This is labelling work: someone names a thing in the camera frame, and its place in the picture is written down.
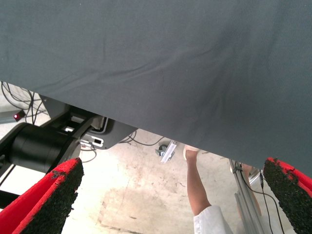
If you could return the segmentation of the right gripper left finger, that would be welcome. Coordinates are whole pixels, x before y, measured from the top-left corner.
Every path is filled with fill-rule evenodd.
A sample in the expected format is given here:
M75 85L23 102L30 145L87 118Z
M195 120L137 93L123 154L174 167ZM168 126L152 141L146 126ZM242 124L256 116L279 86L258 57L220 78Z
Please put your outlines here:
M59 234L84 175L80 158L61 163L0 213L2 234Z

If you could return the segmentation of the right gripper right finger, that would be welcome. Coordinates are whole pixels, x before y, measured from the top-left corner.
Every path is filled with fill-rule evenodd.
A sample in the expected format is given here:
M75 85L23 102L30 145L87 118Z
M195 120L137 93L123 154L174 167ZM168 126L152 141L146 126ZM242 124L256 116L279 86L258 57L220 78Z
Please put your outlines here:
M266 159L264 177L297 234L312 232L312 179L277 158Z

